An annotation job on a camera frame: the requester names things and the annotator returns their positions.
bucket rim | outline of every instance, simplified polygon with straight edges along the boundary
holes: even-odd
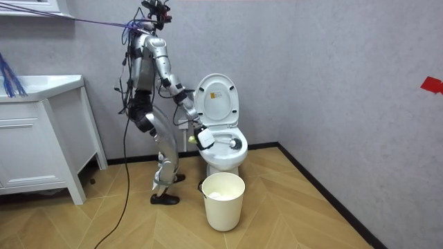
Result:
[[[242,181],[242,193],[239,194],[238,196],[236,196],[235,198],[230,199],[230,200],[216,200],[216,199],[212,199],[212,198],[210,198],[210,197],[209,197],[209,194],[205,193],[205,191],[204,191],[204,184],[205,184],[206,180],[208,180],[211,176],[216,176],[216,175],[220,175],[220,174],[225,174],[225,175],[230,175],[230,176],[236,176],[238,179],[240,179],[240,180]],[[238,199],[239,197],[241,197],[241,196],[244,194],[244,191],[245,191],[245,190],[246,190],[246,184],[244,183],[244,180],[243,180],[240,176],[238,176],[238,175],[236,175],[236,174],[229,173],[229,172],[218,172],[218,173],[212,174],[212,175],[206,177],[206,179],[205,179],[205,180],[203,181],[203,183],[201,184],[201,192],[202,192],[202,194],[203,194],[204,196],[206,196],[207,198],[210,198],[211,200],[214,200],[214,201],[233,201],[233,200]]]

trash can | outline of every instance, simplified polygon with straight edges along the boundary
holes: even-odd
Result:
[[[199,184],[211,227],[220,232],[235,228],[240,220],[244,189],[239,176],[226,172],[212,174]]]

red tape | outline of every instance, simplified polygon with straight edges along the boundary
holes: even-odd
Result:
[[[435,79],[434,77],[427,77],[424,80],[421,88],[435,94],[443,94],[443,82],[439,79]]]

toilet brush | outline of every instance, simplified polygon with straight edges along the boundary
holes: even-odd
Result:
[[[225,141],[225,140],[217,140],[217,142],[221,142],[224,143],[226,145],[229,145],[229,147],[231,149],[241,149],[242,148],[242,141],[238,138],[233,138],[231,140],[229,140],[229,142]]]

black baseboard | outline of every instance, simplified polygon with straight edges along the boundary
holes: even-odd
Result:
[[[329,192],[311,173],[301,165],[279,142],[277,147],[305,176],[305,178],[326,198],[329,203],[346,219],[346,221],[375,249],[388,249],[383,243],[375,237],[337,198]]]
[[[278,142],[263,142],[260,144],[248,145],[248,150],[253,149],[266,149],[271,147],[277,147],[279,145]],[[187,151],[187,152],[179,152],[179,158],[186,158],[191,156],[199,156],[200,153],[198,151]],[[127,158],[128,163],[139,163],[139,162],[149,162],[153,160],[157,160],[158,155],[148,155],[148,156],[130,156]],[[107,160],[108,165],[117,165],[125,163],[124,158],[116,158]],[[97,162],[90,162],[92,165],[97,165]]]

